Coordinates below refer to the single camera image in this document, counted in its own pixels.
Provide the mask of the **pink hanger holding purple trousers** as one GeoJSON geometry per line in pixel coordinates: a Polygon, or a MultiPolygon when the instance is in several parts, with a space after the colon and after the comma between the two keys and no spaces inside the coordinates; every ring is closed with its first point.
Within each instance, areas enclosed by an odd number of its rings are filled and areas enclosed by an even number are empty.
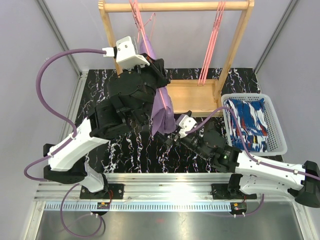
{"type": "Polygon", "coordinates": [[[146,69],[142,70],[145,74],[151,74],[152,77],[155,78],[155,96],[157,93],[157,89],[166,87],[166,84],[169,84],[170,81],[166,77],[165,69],[164,69],[164,60],[162,58],[156,59],[154,51],[152,50],[151,43],[149,38],[141,41],[140,43],[140,55],[144,56],[148,62],[149,66],[145,66],[146,69]]]}

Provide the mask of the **blue patterned trousers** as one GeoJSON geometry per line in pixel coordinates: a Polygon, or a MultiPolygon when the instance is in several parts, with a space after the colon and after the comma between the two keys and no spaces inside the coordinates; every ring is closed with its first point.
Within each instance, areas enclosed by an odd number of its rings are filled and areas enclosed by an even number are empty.
{"type": "Polygon", "coordinates": [[[264,117],[265,100],[246,102],[226,99],[224,106],[231,109],[236,116],[227,111],[227,125],[231,144],[241,150],[264,153],[267,151],[267,124],[264,117]]]}

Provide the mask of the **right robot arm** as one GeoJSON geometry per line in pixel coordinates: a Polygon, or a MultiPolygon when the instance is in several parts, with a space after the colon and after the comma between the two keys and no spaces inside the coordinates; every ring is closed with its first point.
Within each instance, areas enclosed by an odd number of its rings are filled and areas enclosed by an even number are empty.
{"type": "Polygon", "coordinates": [[[164,137],[166,147],[182,145],[206,160],[230,179],[222,194],[235,199],[242,196],[270,194],[283,195],[310,208],[320,206],[320,169],[315,162],[303,164],[280,162],[247,154],[229,146],[226,139],[214,129],[206,129],[185,137],[178,133],[164,137]]]}

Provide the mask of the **pink wire hanger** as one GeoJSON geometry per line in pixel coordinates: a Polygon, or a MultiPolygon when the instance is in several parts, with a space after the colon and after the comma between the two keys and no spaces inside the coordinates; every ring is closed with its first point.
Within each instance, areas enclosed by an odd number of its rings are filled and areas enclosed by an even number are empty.
{"type": "Polygon", "coordinates": [[[134,23],[135,23],[137,30],[138,30],[138,34],[137,34],[138,40],[141,39],[141,41],[144,41],[147,38],[149,40],[151,40],[153,33],[154,33],[155,23],[156,23],[156,13],[153,12],[146,21],[143,21],[141,11],[138,10],[138,1],[137,0],[130,0],[129,4],[131,7],[131,13],[132,13],[132,16],[134,19],[134,23]],[[152,22],[152,26],[151,26],[149,33],[147,33],[146,26],[150,22],[152,22]]]}

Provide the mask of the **purple trousers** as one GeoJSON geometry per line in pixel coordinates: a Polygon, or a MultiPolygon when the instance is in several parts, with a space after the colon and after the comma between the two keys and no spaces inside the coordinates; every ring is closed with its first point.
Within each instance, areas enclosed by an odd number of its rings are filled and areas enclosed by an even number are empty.
{"type": "Polygon", "coordinates": [[[156,90],[151,118],[152,136],[156,133],[162,135],[170,134],[176,129],[173,104],[166,87],[161,87],[156,90]]]}

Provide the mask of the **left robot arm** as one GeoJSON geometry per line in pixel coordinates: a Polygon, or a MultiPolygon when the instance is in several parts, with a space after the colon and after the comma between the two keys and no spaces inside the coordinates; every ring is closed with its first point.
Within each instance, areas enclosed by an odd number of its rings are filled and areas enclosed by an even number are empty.
{"type": "Polygon", "coordinates": [[[45,180],[60,184],[79,184],[96,198],[109,192],[103,173],[98,173],[85,155],[100,145],[132,131],[132,124],[145,126],[152,117],[157,89],[170,83],[164,60],[142,56],[147,64],[126,70],[107,83],[109,97],[98,103],[76,128],[76,133],[52,145],[43,168],[45,180]]]}

